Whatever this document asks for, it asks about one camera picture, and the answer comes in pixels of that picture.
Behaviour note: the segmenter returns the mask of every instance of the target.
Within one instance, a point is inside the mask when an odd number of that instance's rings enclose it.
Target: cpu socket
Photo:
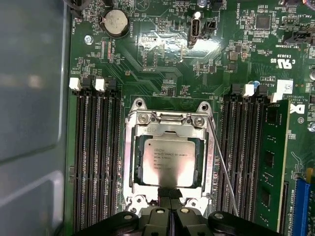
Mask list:
[[[158,188],[180,189],[182,203],[204,213],[212,188],[214,138],[210,104],[196,112],[149,110],[135,99],[126,118],[123,194],[139,213],[158,199]]]

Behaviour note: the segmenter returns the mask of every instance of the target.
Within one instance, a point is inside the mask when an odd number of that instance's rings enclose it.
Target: memory chip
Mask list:
[[[257,15],[256,29],[260,30],[270,29],[270,16]]]
[[[267,166],[273,168],[275,155],[269,151],[265,151],[265,163]]]
[[[270,193],[262,188],[262,191],[261,191],[261,201],[262,203],[264,203],[267,207],[270,206]]]

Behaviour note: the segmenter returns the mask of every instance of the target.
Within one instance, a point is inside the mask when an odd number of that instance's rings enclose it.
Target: retention screw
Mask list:
[[[141,124],[145,124],[149,121],[149,116],[145,113],[142,113],[138,116],[138,121],[141,123]]]
[[[84,42],[87,44],[87,45],[91,45],[93,43],[93,38],[92,36],[90,35],[85,35],[84,37]]]

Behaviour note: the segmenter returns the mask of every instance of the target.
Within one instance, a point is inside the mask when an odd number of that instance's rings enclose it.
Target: white label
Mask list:
[[[304,112],[305,112],[305,105],[299,104],[299,105],[295,106],[293,104],[290,104],[290,114],[292,114],[294,112],[296,112],[297,114],[304,114]]]
[[[292,69],[292,64],[295,64],[295,60],[290,59],[270,59],[271,63],[278,63],[277,68],[279,69]]]
[[[278,80],[277,92],[283,94],[292,94],[293,92],[293,80]]]

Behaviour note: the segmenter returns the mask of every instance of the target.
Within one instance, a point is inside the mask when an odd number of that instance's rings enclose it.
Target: integrated circuit chip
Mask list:
[[[269,30],[270,29],[270,16],[257,15],[256,29]]]
[[[237,60],[238,59],[238,55],[239,55],[238,52],[230,52],[229,53],[229,59],[230,60]]]
[[[273,168],[275,155],[269,151],[265,151],[265,163],[267,166]]]
[[[267,207],[270,206],[270,193],[262,188],[262,191],[261,191],[261,201],[262,203],[264,203]]]
[[[167,187],[190,187],[195,167],[195,143],[148,139],[144,144],[143,182]]]

